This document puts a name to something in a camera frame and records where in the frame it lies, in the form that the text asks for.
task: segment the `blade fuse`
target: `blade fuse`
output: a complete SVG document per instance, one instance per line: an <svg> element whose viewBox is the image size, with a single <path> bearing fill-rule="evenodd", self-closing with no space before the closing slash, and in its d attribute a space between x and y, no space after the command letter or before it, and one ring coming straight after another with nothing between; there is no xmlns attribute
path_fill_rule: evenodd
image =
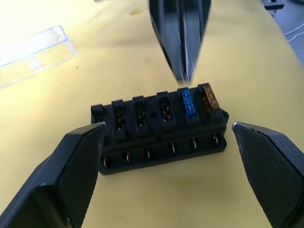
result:
<svg viewBox="0 0 304 228"><path fill-rule="evenodd" d="M196 110L193 104L193 100L191 98L190 92L188 88L185 88L181 91L182 101L185 107L186 115L188 117L194 116L196 114Z"/></svg>

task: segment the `black plastic housing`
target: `black plastic housing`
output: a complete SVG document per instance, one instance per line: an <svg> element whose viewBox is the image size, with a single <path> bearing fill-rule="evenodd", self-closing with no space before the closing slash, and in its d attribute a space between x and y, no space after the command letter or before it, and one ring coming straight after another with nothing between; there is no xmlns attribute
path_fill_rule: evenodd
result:
<svg viewBox="0 0 304 228"><path fill-rule="evenodd" d="M273 228L304 227L304 154L284 134L235 122L247 179Z"/></svg>
<svg viewBox="0 0 304 228"><path fill-rule="evenodd" d="M208 111L202 84L189 89L196 114L186 116L181 91L91 107L92 123L106 122L99 171L111 174L222 152L228 113Z"/></svg>
<svg viewBox="0 0 304 228"><path fill-rule="evenodd" d="M103 123L66 134L0 215L0 228L81 228L104 136Z"/></svg>

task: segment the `yellow mat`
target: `yellow mat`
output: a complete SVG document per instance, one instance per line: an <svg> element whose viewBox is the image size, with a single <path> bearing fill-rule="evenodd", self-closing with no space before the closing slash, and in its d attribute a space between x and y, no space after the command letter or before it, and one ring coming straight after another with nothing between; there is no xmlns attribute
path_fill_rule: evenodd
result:
<svg viewBox="0 0 304 228"><path fill-rule="evenodd" d="M146 0L8 1L0 44L59 24L77 56L0 89L0 212L91 105L178 87ZM304 151L304 71L260 0L213 0L193 86L205 82L230 114L227 149L99 175L84 228L270 228L230 127L269 127Z"/></svg>

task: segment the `clear plastic lid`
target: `clear plastic lid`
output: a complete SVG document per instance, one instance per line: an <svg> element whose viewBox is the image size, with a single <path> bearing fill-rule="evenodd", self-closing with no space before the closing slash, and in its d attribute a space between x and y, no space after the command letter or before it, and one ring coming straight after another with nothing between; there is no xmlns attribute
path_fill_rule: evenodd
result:
<svg viewBox="0 0 304 228"><path fill-rule="evenodd" d="M0 46L0 88L62 63L76 51L61 26Z"/></svg>

